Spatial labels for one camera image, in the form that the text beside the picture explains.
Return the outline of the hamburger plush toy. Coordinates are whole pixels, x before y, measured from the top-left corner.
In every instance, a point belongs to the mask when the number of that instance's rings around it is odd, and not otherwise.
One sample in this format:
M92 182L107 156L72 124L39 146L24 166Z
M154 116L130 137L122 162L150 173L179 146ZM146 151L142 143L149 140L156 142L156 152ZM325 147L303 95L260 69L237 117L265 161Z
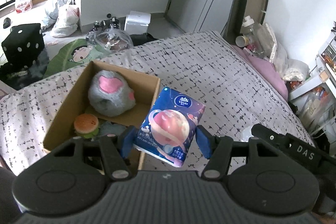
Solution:
M86 139L93 138L99 132L99 121L93 114L84 113L77 116L73 126L76 134Z

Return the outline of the blue tissue pack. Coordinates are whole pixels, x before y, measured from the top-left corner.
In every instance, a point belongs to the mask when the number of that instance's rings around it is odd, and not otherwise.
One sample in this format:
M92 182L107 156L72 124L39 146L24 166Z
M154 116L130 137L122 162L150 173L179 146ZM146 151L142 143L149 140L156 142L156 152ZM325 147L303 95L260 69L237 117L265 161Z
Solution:
M205 104L164 87L134 140L134 147L172 166L185 162Z

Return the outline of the grey cat paw plush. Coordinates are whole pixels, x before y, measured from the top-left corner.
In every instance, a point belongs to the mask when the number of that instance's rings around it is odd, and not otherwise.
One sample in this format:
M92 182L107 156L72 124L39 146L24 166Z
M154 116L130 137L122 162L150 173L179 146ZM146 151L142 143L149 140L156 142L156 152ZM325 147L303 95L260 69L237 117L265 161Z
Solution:
M90 105L100 114L116 117L134 108L134 91L127 81L115 71L96 73L88 90Z

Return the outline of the white cloth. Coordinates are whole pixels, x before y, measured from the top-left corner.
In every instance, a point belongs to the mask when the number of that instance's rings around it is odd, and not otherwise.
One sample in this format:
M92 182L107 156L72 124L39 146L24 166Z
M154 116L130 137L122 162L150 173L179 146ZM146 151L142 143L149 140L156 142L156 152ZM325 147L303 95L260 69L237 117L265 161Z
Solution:
M249 139L253 137L253 135L252 135L252 127L253 127L253 126L248 126L248 127L246 127L246 128L241 132L241 138L240 138L240 141L242 141L242 142L248 142Z

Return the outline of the grey patterned bed cover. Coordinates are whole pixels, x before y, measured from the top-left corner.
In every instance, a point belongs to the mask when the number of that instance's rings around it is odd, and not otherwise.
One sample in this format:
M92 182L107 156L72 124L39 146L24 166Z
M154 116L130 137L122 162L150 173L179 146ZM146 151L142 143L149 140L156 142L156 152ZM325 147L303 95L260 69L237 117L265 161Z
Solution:
M216 32L157 40L104 61L157 76L162 86L204 103L201 124L214 135L239 140L246 127L260 123L312 142L286 100ZM1 156L13 173L45 155L47 130L84 68L57 73L1 100Z

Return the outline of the pink pillow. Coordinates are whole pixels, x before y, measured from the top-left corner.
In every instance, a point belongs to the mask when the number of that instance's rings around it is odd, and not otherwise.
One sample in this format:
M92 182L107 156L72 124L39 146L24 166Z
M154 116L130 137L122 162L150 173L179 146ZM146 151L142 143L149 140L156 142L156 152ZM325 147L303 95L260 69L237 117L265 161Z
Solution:
M269 61L250 55L246 50L242 50L237 46L231 47L236 50L241 57L246 59L246 61L276 89L284 100L288 101L288 89L285 81L280 77L279 73L276 72L274 66Z

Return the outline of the brown cardboard box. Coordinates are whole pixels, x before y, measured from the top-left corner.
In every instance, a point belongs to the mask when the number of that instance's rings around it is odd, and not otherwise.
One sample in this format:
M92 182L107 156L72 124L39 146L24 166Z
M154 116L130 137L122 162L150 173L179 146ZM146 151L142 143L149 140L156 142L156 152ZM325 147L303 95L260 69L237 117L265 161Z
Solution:
M110 121L139 128L157 99L161 80L152 75L91 61L60 106L43 141L50 152L74 137L74 122L84 115L81 127L97 129L91 122Z

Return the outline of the green cartoon mat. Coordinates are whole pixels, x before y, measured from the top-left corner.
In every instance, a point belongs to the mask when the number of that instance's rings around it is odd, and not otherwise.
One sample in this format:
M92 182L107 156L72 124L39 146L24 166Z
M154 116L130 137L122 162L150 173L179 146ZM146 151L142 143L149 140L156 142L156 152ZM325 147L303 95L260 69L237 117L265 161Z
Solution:
M102 59L111 53L99 44L91 44L85 39L76 39L62 47L58 54L50 60L43 78L96 59Z

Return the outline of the clear plastic bag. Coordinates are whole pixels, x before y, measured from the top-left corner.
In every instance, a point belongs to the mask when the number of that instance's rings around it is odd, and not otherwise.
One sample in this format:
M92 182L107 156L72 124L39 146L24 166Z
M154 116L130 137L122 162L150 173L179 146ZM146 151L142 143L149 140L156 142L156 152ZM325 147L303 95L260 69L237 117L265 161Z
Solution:
M131 37L119 28L105 30L95 28L88 33L86 41L94 46L101 47L107 52L117 52L134 46Z

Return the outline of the white small appliance box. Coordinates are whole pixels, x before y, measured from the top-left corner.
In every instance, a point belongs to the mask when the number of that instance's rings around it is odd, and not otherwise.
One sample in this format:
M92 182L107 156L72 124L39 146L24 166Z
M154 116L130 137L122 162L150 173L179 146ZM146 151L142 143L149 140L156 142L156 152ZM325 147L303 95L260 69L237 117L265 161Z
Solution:
M151 22L151 14L145 12L131 11L125 19L124 30L129 35L140 35L147 33Z

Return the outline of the black dice cushion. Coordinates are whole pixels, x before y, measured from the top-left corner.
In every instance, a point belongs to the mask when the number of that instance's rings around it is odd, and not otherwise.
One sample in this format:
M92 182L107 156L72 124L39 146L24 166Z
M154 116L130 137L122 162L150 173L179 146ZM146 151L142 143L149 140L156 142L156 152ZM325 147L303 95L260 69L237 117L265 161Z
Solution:
M20 24L1 44L7 62L18 68L30 67L45 48L40 23Z

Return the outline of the white plastic trash bag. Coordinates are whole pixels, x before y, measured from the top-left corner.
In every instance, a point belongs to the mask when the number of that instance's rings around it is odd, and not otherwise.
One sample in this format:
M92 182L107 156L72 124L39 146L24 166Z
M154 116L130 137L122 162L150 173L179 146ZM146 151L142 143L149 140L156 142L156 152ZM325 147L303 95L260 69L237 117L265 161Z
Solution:
M76 5L64 5L59 8L58 18L51 35L54 38L65 38L72 35L78 28L79 8Z

